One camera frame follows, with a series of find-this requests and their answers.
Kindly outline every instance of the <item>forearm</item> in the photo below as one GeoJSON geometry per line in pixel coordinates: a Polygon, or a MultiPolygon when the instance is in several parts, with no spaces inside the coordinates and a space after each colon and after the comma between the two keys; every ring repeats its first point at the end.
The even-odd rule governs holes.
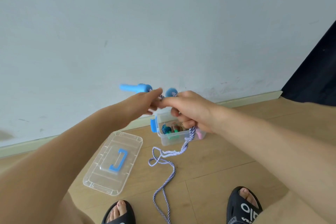
{"type": "Polygon", "coordinates": [[[59,205],[109,134],[121,128],[115,109],[110,106],[99,110],[3,173],[1,222],[20,222],[26,216],[27,223],[48,223],[53,213],[50,209],[59,205]]]}
{"type": "Polygon", "coordinates": [[[336,217],[336,150],[232,109],[216,108],[213,130],[253,157],[328,221],[336,217]]]}

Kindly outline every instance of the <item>blue and white striped rope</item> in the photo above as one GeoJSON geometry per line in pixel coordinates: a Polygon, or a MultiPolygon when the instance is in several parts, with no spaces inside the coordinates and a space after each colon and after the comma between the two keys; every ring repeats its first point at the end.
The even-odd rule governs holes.
{"type": "Polygon", "coordinates": [[[167,195],[166,195],[166,192],[165,192],[165,187],[174,178],[174,176],[176,174],[176,169],[175,169],[174,163],[171,162],[171,161],[166,160],[165,158],[170,157],[170,156],[177,156],[177,155],[180,155],[180,154],[184,153],[187,150],[187,148],[188,148],[189,142],[192,141],[195,138],[195,132],[196,132],[196,127],[195,126],[193,126],[192,128],[189,129],[189,137],[185,138],[185,141],[184,141],[184,143],[183,143],[182,148],[181,148],[180,151],[175,151],[175,150],[174,151],[163,151],[163,150],[161,150],[158,147],[153,147],[153,149],[152,149],[153,158],[150,158],[148,160],[148,164],[151,167],[155,166],[157,163],[164,164],[164,165],[165,164],[169,164],[169,165],[171,165],[173,167],[173,172],[171,173],[171,175],[164,182],[164,184],[160,188],[157,189],[157,191],[153,195],[153,203],[154,203],[156,209],[159,211],[159,213],[162,215],[162,217],[166,220],[166,222],[168,224],[171,224],[170,223],[170,206],[169,206],[167,195]],[[158,150],[160,152],[160,156],[159,157],[155,156],[154,150],[158,150]],[[160,209],[160,207],[156,204],[156,200],[155,200],[156,195],[161,190],[162,190],[163,196],[165,197],[166,204],[167,204],[167,216],[163,213],[163,211],[160,209]]]}

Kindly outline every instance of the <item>hand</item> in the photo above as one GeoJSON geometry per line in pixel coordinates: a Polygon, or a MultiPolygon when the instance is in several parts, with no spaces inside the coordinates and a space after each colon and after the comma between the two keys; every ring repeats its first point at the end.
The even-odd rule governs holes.
{"type": "Polygon", "coordinates": [[[139,118],[143,114],[152,115],[159,105],[159,96],[162,94],[162,89],[158,88],[150,92],[141,92],[135,94],[124,101],[115,104],[118,113],[121,114],[121,126],[126,127],[132,120],[139,118]]]}
{"type": "Polygon", "coordinates": [[[216,104],[206,100],[193,91],[179,92],[177,97],[164,98],[159,108],[171,106],[171,115],[177,117],[185,128],[198,126],[201,130],[212,133],[212,114],[216,104]]]}

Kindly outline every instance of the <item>baseboard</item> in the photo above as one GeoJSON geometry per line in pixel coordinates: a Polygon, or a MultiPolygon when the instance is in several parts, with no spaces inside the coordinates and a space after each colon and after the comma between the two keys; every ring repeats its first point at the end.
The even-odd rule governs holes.
{"type": "MultiPolygon", "coordinates": [[[[282,94],[282,91],[279,90],[279,91],[268,92],[268,93],[259,94],[255,96],[250,96],[246,98],[238,98],[238,99],[223,101],[217,104],[221,106],[233,108],[233,107],[238,107],[238,106],[243,106],[243,105],[259,103],[259,102],[263,102],[267,100],[277,99],[281,96],[281,94],[282,94]]],[[[123,128],[122,131],[148,126],[150,125],[151,119],[153,119],[153,116],[136,119],[132,121],[127,127],[123,128]]],[[[55,137],[56,136],[45,137],[45,138],[41,138],[41,139],[29,141],[29,142],[0,147],[0,158],[24,153],[27,151],[36,150],[37,148],[51,141],[55,137]]]]}

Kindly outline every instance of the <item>black slide sandal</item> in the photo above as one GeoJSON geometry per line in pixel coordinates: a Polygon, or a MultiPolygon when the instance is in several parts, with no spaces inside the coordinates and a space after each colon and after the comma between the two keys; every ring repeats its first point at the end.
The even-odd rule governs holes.
{"type": "MultiPolygon", "coordinates": [[[[126,204],[126,210],[127,210],[127,212],[124,215],[119,216],[115,220],[108,222],[108,224],[136,224],[136,222],[135,222],[135,215],[134,215],[134,212],[133,212],[131,204],[129,202],[125,201],[125,200],[124,200],[124,202],[126,204]]],[[[101,222],[101,224],[106,224],[106,219],[107,219],[108,215],[110,214],[112,208],[117,205],[117,203],[118,202],[115,202],[107,210],[107,212],[106,212],[106,214],[105,214],[105,216],[104,216],[103,221],[101,222]]]]}
{"type": "Polygon", "coordinates": [[[255,220],[255,218],[257,218],[257,216],[263,211],[263,208],[261,207],[258,198],[253,194],[252,191],[249,190],[257,201],[259,209],[239,195],[239,191],[241,188],[246,187],[239,186],[235,188],[229,197],[226,209],[226,224],[251,224],[255,220]]]}

